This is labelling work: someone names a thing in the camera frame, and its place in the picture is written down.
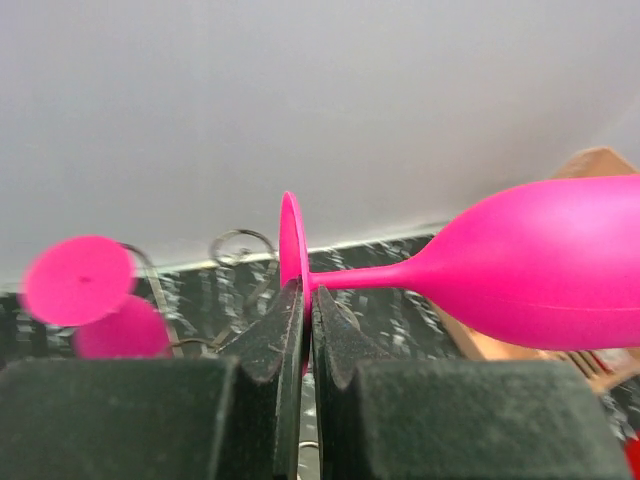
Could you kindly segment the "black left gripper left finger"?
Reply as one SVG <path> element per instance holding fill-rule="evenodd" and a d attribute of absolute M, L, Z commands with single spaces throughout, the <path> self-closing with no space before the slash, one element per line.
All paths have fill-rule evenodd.
<path fill-rule="evenodd" d="M 212 358 L 57 357 L 1 304 L 5 479 L 293 479 L 304 296 L 290 281 Z"/>

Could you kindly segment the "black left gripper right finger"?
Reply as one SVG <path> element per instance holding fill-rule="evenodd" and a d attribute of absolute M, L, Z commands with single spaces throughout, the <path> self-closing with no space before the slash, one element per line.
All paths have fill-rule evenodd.
<path fill-rule="evenodd" d="M 325 479 L 628 479 L 578 372 L 549 361 L 400 360 L 318 290 L 313 364 Z"/>

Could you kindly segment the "pink wine glass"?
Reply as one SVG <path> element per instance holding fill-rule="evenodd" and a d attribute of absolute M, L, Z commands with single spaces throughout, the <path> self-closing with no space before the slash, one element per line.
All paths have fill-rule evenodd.
<path fill-rule="evenodd" d="M 167 357 L 165 321 L 134 294 L 135 286 L 135 263 L 121 243 L 78 236 L 36 257 L 23 276 L 20 303 L 45 325 L 71 328 L 80 358 Z"/>
<path fill-rule="evenodd" d="M 468 208 L 416 255 L 396 264 L 318 273 L 310 269 L 297 199 L 285 193 L 280 279 L 305 296 L 400 288 L 506 343 L 558 340 L 563 311 L 595 310 L 624 340 L 639 341 L 639 178 L 543 180 Z"/>

